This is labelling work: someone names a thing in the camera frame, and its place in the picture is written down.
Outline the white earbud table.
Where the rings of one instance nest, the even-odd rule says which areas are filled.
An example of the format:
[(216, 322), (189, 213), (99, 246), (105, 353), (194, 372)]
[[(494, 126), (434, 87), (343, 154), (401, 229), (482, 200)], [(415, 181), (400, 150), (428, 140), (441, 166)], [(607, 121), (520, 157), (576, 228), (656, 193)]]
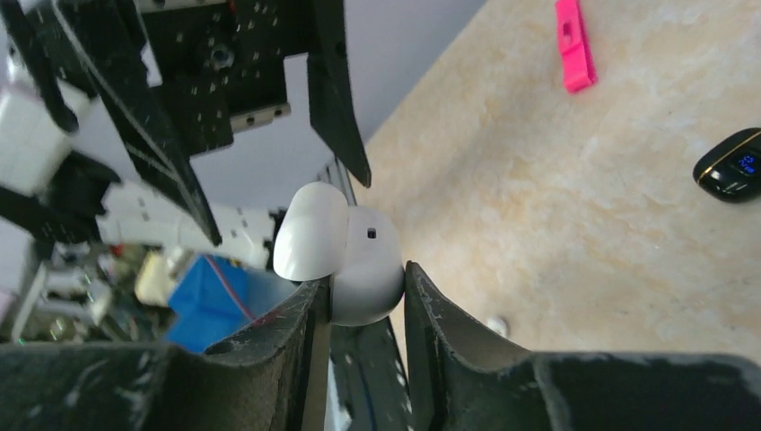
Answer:
[(494, 333), (496, 333), (502, 338), (507, 339), (510, 337), (510, 332), (511, 332), (510, 325), (508, 321), (502, 317), (499, 317), (499, 316), (490, 317), (486, 321), (486, 326), (488, 329), (490, 329), (491, 331), (493, 331)]

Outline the black charging case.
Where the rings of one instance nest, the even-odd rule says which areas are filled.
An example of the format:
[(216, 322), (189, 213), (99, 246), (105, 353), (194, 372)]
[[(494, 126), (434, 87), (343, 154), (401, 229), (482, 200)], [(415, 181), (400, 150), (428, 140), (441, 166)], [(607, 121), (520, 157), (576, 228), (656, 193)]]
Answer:
[(692, 171), (699, 188), (723, 202), (760, 197), (760, 128), (742, 129), (702, 156)]

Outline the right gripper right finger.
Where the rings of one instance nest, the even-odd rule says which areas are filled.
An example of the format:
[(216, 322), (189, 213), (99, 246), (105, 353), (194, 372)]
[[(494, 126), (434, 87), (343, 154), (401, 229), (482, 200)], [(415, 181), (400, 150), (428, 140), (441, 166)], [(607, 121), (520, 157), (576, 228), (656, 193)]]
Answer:
[(405, 274), (419, 430), (757, 430), (760, 368), (716, 354), (530, 351)]

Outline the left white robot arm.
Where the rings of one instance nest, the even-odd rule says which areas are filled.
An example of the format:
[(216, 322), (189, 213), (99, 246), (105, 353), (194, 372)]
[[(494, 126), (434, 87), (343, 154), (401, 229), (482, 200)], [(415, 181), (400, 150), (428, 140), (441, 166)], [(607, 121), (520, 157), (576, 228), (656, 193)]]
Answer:
[(341, 1), (18, 1), (1, 93), (1, 215), (54, 244), (180, 246), (272, 264), (283, 213), (210, 203), (191, 159), (288, 114), (364, 186)]

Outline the white charging case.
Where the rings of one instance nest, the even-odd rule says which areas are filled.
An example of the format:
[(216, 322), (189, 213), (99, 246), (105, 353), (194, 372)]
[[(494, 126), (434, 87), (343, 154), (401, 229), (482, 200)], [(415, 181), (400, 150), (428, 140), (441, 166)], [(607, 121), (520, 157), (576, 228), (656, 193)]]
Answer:
[(337, 326), (387, 318), (404, 292), (395, 225), (381, 211), (350, 204), (326, 182), (309, 183), (293, 195), (276, 236), (273, 269), (293, 282), (326, 278), (330, 321)]

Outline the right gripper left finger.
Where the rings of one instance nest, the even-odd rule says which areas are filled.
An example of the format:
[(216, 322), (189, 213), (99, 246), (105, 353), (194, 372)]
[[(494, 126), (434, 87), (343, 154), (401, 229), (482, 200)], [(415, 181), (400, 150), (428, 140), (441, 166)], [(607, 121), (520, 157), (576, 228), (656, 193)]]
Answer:
[(4, 430), (321, 430), (329, 290), (302, 284), (202, 354), (164, 343), (1, 347)]

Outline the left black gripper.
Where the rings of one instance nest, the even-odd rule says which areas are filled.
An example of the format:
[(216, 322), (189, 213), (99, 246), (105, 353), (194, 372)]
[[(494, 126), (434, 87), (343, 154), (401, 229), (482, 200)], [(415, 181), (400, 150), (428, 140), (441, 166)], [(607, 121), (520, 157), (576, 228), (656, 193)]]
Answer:
[[(352, 99), (342, 0), (42, 1), (140, 178), (223, 239), (189, 157), (291, 112), (284, 60), (307, 58), (310, 122), (365, 187), (372, 171)], [(149, 85), (145, 36), (162, 84)]]

